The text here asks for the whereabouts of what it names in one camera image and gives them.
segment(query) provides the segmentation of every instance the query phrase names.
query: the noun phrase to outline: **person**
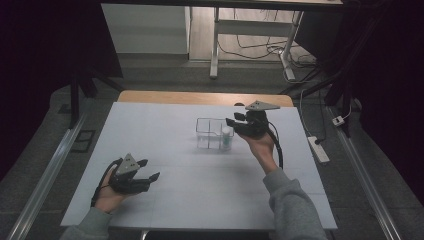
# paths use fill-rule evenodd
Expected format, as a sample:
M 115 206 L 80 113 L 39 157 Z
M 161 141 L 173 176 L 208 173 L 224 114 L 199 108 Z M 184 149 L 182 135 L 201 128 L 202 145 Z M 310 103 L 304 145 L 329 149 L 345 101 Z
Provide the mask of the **person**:
M 327 239 L 318 212 L 302 190 L 297 179 L 290 180 L 277 166 L 273 158 L 274 142 L 269 134 L 254 139 L 240 135 L 258 160 L 265 178 L 263 182 L 270 193 L 269 205 L 274 212 L 274 224 L 278 239 Z M 111 171 L 103 185 L 107 186 Z M 110 187 L 100 191 L 99 199 L 78 226 L 69 227 L 62 235 L 68 239 L 107 239 L 110 212 L 118 208 L 129 195 L 121 195 Z

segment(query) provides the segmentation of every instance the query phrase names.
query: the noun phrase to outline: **white wall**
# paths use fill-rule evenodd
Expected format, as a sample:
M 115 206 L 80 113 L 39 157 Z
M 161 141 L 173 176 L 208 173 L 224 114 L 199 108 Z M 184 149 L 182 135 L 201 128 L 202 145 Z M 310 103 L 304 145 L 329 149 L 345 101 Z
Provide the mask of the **white wall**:
M 117 53 L 188 53 L 188 7 L 102 4 L 102 8 Z

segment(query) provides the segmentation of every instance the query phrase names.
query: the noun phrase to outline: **transparent plastic box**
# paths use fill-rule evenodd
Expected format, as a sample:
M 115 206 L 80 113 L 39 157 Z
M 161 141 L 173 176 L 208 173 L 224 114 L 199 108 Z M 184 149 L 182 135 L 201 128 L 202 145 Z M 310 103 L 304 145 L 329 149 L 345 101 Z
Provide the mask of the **transparent plastic box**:
M 234 129 L 227 126 L 225 119 L 198 118 L 196 133 L 198 148 L 231 149 Z

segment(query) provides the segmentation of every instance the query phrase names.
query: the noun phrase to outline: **white tabletop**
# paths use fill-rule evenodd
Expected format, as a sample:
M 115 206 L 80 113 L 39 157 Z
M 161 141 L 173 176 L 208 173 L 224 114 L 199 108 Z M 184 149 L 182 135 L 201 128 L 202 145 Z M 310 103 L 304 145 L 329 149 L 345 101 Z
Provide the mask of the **white tabletop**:
M 233 118 L 243 107 L 114 103 L 61 225 L 78 224 L 106 167 L 131 153 L 147 158 L 134 177 L 160 172 L 150 190 L 124 201 L 111 226 L 162 230 L 273 229 L 264 173 L 247 143 L 232 149 L 197 148 L 197 118 Z M 267 111 L 278 129 L 284 171 L 299 179 L 325 229 L 337 228 L 296 108 Z

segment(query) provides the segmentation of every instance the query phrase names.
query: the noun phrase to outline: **gray sleeve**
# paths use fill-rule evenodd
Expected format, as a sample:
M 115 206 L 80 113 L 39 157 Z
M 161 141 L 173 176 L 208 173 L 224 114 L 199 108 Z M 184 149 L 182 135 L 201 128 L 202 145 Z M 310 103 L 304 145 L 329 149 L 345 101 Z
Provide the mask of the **gray sleeve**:
M 61 240 L 90 239 L 103 240 L 109 238 L 108 226 L 112 215 L 104 213 L 97 208 L 90 211 L 78 226 L 71 226 L 63 233 Z
M 288 179 L 278 168 L 263 181 L 271 195 L 269 204 L 278 239 L 327 239 L 318 212 L 297 179 Z

